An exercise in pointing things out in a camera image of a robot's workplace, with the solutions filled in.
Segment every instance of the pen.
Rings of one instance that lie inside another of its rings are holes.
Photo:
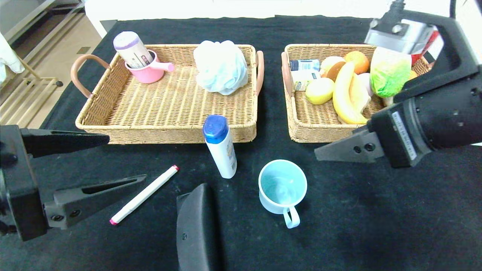
[[[161,176],[157,177],[150,185],[148,185],[144,190],[142,190],[137,196],[135,196],[129,203],[127,203],[120,211],[118,211],[109,222],[112,225],[117,225],[126,216],[132,213],[139,205],[141,205],[148,197],[150,197],[157,189],[159,189],[163,184],[165,184],[179,168],[176,165],[170,167],[166,172],[162,173]]]

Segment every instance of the woven basket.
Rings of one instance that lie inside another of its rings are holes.
[[[338,115],[329,100],[322,105],[313,105],[307,101],[304,91],[293,90],[289,61],[298,59],[319,59],[320,62],[331,55],[345,56],[358,50],[372,60],[375,47],[366,44],[290,44],[281,54],[283,82],[288,114],[290,138],[300,143],[334,142],[350,136],[361,125],[341,124]],[[428,62],[421,58],[412,68],[418,75],[429,71]],[[374,95],[363,116],[371,115],[382,109],[382,100]]]
[[[210,93],[196,83],[196,44],[147,45],[174,72],[151,84],[142,84],[116,54],[107,64],[94,55],[81,56],[72,66],[74,84],[88,98],[75,125],[90,133],[110,136],[110,144],[204,143],[202,125],[210,114],[228,119],[233,142],[256,137],[258,95],[263,84],[263,53],[251,45],[238,45],[248,65],[248,83],[231,95]],[[107,70],[90,93],[77,78],[86,59]]]

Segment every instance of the pink cup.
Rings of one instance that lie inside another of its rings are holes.
[[[158,81],[164,76],[164,71],[174,71],[174,64],[163,63],[159,61],[157,54],[154,51],[149,50],[149,53],[153,55],[154,61],[143,68],[131,68],[125,64],[125,67],[131,71],[131,73],[144,84],[150,84]]]

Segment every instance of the black tablecloth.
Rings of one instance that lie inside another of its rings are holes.
[[[320,144],[290,140],[280,53],[290,43],[362,43],[368,19],[284,17],[141,20],[118,22],[95,49],[109,61],[123,30],[146,44],[232,40],[265,53],[258,104],[258,135],[235,144],[236,175],[220,177],[204,144],[108,145],[34,159],[41,197],[61,187],[148,174],[152,181],[172,164],[181,170],[140,208],[114,227],[109,219],[130,198],[68,230],[21,242],[0,238],[2,270],[176,270],[177,195],[207,182],[214,189],[226,270],[482,270],[482,148],[467,146],[428,155],[417,167],[318,162]],[[93,89],[103,74],[87,62],[80,80]],[[71,84],[43,128],[76,130],[85,97]],[[287,229],[282,216],[258,199],[261,168],[274,159],[298,164],[308,192],[297,209],[301,224]]]

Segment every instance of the teal mug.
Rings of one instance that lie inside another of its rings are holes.
[[[299,166],[288,160],[271,161],[259,173],[258,186],[259,200],[266,210],[283,214],[289,229],[300,224],[295,206],[305,197],[308,184]]]

